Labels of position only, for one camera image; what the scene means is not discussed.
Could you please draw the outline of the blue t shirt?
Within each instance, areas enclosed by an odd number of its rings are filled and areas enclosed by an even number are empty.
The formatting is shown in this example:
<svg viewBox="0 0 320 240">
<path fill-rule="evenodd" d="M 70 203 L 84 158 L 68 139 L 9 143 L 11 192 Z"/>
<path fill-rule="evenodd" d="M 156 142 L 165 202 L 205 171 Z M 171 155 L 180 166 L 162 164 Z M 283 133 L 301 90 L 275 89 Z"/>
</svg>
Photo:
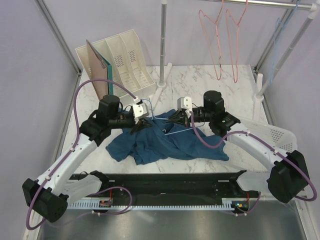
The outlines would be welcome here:
<svg viewBox="0 0 320 240">
<path fill-rule="evenodd" d="M 137 165 L 146 165 L 166 158 L 185 161 L 197 158 L 229 160 L 224 152 L 225 143 L 215 149 L 208 148 L 200 142 L 193 129 L 166 123 L 164 118 L 173 113 L 175 110 L 171 109 L 155 118 L 148 117 L 147 120 L 152 126 L 134 134 L 130 134 L 129 129 L 124 129 L 105 149 L 117 162 L 131 156 Z"/>
</svg>

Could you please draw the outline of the white plastic laundry basket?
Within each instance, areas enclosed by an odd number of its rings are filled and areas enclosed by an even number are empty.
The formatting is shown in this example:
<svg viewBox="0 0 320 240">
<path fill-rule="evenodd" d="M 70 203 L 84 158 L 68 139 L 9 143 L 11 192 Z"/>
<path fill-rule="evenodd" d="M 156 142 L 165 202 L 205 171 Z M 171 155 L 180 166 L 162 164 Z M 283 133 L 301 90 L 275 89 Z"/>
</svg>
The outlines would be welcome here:
<svg viewBox="0 0 320 240">
<path fill-rule="evenodd" d="M 294 133 L 264 122 L 241 118 L 228 134 L 231 166 L 252 172 L 269 172 L 282 160 L 276 153 L 286 156 L 298 149 Z"/>
</svg>

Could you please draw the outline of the teal folder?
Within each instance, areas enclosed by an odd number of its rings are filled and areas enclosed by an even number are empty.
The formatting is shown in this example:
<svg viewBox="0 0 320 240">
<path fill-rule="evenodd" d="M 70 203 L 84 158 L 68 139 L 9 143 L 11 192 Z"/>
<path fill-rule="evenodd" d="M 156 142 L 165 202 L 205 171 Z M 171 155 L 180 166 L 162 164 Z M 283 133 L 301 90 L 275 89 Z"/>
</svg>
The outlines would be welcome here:
<svg viewBox="0 0 320 240">
<path fill-rule="evenodd" d="M 110 81 L 113 81 L 113 68 L 112 65 L 102 56 L 100 55 L 102 59 L 102 65 L 106 67 L 107 72 L 107 79 Z M 108 83 L 108 94 L 113 95 L 114 94 L 114 87 L 112 83 Z"/>
</svg>

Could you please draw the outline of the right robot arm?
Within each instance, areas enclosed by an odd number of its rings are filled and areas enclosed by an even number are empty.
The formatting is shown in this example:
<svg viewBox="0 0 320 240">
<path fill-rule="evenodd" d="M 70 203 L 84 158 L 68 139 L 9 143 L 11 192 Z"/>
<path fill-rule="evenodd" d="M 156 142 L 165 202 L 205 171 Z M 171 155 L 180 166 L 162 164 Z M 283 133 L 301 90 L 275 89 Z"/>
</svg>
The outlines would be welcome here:
<svg viewBox="0 0 320 240">
<path fill-rule="evenodd" d="M 252 134 L 240 119 L 225 109 L 222 94 L 208 90 L 203 95 L 203 105 L 193 107 L 188 96 L 177 100 L 177 110 L 168 118 L 169 123 L 192 127 L 195 135 L 206 147 L 218 148 L 225 140 L 240 147 L 258 160 L 265 173 L 245 170 L 229 184 L 229 191 L 235 197 L 248 191 L 270 193 L 282 203 L 293 198 L 312 202 L 318 194 L 311 182 L 305 158 L 297 150 L 285 151 Z M 196 123 L 208 123 L 211 131 L 221 137 L 219 143 L 210 145 L 198 133 Z"/>
</svg>

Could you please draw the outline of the white clothes rack foot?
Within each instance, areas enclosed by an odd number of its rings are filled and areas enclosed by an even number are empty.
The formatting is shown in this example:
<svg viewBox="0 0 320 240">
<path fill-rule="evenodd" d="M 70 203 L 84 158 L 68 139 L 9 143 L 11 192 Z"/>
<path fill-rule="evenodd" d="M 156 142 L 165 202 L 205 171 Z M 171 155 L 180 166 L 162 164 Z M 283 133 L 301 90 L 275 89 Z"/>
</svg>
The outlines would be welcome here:
<svg viewBox="0 0 320 240">
<path fill-rule="evenodd" d="M 162 92 L 167 87 L 167 80 L 170 76 L 173 64 L 169 62 L 167 65 L 161 65 L 159 70 L 159 81 L 157 83 L 157 89 L 151 98 L 152 109 L 154 110 L 161 98 Z"/>
</svg>

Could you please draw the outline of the brown cardboard folder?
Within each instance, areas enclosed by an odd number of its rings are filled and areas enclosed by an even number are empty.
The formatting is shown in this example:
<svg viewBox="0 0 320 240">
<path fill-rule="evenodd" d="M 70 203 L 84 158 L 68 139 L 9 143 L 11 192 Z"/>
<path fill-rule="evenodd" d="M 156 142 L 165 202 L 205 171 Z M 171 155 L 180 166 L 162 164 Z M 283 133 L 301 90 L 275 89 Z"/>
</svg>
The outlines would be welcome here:
<svg viewBox="0 0 320 240">
<path fill-rule="evenodd" d="M 86 40 L 86 46 L 90 67 L 90 78 L 107 79 L 107 65 L 103 61 L 102 57 L 88 40 Z M 105 95 L 109 94 L 108 83 L 105 81 L 94 81 L 93 87 L 97 93 L 97 97 L 99 100 L 101 100 Z"/>
</svg>

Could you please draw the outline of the white plastic file organizer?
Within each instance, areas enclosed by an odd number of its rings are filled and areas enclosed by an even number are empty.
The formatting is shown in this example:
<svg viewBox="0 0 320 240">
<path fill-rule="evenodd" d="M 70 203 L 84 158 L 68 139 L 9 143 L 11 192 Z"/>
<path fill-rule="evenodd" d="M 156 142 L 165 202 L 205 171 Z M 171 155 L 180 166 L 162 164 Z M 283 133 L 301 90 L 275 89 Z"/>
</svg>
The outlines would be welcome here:
<svg viewBox="0 0 320 240">
<path fill-rule="evenodd" d="M 157 84 L 147 71 L 140 40 L 133 29 L 90 43 L 112 65 L 115 83 L 139 98 L 147 98 L 156 92 Z M 87 43 L 75 51 L 91 79 Z"/>
</svg>

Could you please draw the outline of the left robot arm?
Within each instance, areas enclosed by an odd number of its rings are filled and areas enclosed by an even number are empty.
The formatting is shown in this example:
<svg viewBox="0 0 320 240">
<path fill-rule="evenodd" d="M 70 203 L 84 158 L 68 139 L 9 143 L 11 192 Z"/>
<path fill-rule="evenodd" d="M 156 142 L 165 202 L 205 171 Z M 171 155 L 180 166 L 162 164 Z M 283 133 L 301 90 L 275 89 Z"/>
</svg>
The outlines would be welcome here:
<svg viewBox="0 0 320 240">
<path fill-rule="evenodd" d="M 37 179 L 26 179 L 22 191 L 30 211 L 54 223 L 62 217 L 68 205 L 89 195 L 106 196 L 110 185 L 100 173 L 94 172 L 82 180 L 68 184 L 80 164 L 111 135 L 113 129 L 137 132 L 150 127 L 146 117 L 148 106 L 139 100 L 128 112 L 121 112 L 122 103 L 115 95 L 105 95 L 86 121 L 77 130 L 69 149 Z"/>
</svg>

